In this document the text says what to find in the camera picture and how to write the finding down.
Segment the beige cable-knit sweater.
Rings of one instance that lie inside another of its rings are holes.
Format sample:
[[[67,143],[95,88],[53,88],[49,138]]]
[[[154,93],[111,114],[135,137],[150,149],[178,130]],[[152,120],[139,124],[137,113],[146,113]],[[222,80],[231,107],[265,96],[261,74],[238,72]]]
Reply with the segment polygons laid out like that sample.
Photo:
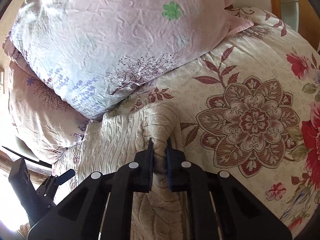
[[[150,103],[132,113],[104,114],[102,122],[90,122],[83,140],[53,165],[54,175],[70,168],[76,172],[59,187],[55,203],[92,172],[116,172],[133,161],[137,152],[147,149],[150,139],[155,151],[152,190],[134,194],[131,239],[189,239],[187,197],[171,192],[167,180],[167,140],[173,148],[183,150],[178,109],[172,102]]]

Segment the pink floral top pillow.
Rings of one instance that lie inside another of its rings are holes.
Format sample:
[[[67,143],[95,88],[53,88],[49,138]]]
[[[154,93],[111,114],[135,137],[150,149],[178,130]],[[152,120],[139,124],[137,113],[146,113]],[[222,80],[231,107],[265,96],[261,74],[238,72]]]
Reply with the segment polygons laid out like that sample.
[[[9,64],[9,114],[17,136],[41,161],[53,164],[79,143],[89,120],[15,62]]]

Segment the floral bed sheet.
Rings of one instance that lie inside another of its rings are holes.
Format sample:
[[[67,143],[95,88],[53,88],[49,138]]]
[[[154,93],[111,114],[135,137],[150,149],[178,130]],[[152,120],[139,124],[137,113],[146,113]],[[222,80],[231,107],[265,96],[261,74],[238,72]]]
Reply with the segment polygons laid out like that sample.
[[[231,173],[296,237],[319,206],[319,55],[269,12],[231,14],[253,25],[140,87],[115,112],[175,104],[186,157]]]

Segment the lavender print lower pillow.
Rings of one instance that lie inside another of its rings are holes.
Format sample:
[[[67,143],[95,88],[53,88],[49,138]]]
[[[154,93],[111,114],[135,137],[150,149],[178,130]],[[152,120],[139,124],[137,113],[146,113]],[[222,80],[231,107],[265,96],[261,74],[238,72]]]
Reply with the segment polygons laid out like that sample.
[[[234,0],[25,0],[9,32],[37,77],[89,119],[253,22]]]

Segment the wooden glass wardrobe door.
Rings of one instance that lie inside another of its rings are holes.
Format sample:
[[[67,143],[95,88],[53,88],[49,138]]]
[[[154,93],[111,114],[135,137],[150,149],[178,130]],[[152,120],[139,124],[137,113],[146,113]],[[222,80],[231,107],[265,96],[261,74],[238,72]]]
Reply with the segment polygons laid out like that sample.
[[[271,0],[273,14],[319,51],[319,17],[308,0]]]

